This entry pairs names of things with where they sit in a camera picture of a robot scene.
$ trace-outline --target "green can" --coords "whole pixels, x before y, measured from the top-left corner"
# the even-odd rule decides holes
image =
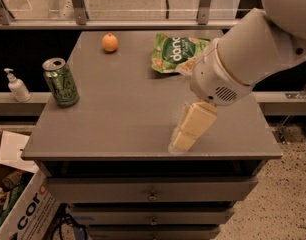
[[[61,58],[52,58],[43,63],[44,78],[60,107],[70,107],[79,100],[79,94],[69,65]]]

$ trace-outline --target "green chip bag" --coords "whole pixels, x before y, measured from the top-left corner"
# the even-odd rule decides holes
[[[197,54],[209,43],[209,39],[168,37],[164,33],[158,33],[151,57],[152,68],[160,73],[191,75]]]

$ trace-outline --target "hand sanitizer bottle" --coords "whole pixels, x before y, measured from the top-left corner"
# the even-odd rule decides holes
[[[9,79],[9,88],[18,102],[25,102],[31,98],[31,93],[26,88],[21,79],[17,79],[11,72],[13,69],[5,68],[7,78]]]

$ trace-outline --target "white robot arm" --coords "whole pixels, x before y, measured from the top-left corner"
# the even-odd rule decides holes
[[[248,95],[264,78],[306,61],[306,0],[262,0],[196,58],[191,90],[200,102],[186,106],[169,151],[183,153],[217,118],[217,106]]]

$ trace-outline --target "orange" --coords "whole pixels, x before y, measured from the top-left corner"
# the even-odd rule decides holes
[[[102,46],[103,49],[107,52],[114,52],[117,50],[118,47],[118,41],[115,35],[112,33],[108,33],[103,36],[102,39]]]

